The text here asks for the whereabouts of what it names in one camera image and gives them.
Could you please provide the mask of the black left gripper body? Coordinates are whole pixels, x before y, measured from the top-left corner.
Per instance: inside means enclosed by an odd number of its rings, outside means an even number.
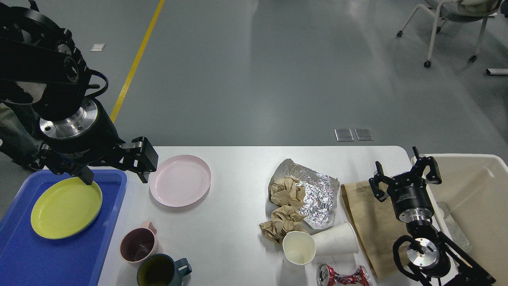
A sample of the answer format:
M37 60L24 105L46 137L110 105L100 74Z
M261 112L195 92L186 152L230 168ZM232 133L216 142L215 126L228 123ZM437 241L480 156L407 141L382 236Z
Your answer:
M38 157L56 173L70 172L78 165L107 165L119 170L136 170L135 159L130 158L121 145L107 112L96 99L83 99L81 107L62 121L38 120L38 135L44 142Z

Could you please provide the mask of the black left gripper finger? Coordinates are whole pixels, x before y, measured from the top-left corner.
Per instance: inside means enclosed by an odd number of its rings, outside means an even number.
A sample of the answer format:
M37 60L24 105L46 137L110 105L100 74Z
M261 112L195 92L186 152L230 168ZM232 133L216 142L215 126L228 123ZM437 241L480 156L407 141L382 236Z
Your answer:
M142 183L148 183L151 173L157 170L158 154L147 137L134 138L119 145L121 170L137 174Z
M86 185L91 185L94 181L94 173L86 164L75 163L52 150L47 144L40 146L39 158L53 174L66 173L71 177L80 178Z

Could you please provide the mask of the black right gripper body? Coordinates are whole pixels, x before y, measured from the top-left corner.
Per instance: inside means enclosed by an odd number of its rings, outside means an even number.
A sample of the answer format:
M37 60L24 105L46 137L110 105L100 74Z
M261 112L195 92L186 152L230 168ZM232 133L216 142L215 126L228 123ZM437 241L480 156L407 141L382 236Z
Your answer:
M421 174L405 172L393 177L387 194L392 201L396 218L401 222L427 220L434 215L426 182Z

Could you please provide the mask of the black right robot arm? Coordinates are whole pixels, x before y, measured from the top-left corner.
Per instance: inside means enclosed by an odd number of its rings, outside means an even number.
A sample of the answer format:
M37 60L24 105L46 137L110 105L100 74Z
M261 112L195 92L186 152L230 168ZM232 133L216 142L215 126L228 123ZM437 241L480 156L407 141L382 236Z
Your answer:
M412 150L416 162L409 171L388 177L377 161L376 173L369 179L374 197L379 202L389 198L396 219L405 223L408 231L393 244L397 269L404 276L429 286L433 278L440 280L450 272L454 260L458 273L446 283L448 286L493 285L496 280L490 273L433 226L434 208L427 185L442 183L439 165L434 157L422 157L416 147Z

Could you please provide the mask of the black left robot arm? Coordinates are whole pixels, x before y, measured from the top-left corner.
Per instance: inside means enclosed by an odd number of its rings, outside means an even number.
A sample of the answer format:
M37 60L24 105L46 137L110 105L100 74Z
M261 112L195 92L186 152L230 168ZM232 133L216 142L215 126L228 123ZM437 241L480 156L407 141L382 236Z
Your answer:
M90 166L136 173L147 183L158 154L146 137L122 140L98 101L104 74L87 66L71 31L30 7L1 4L1 101L27 104L38 114L38 156L53 174L90 185Z

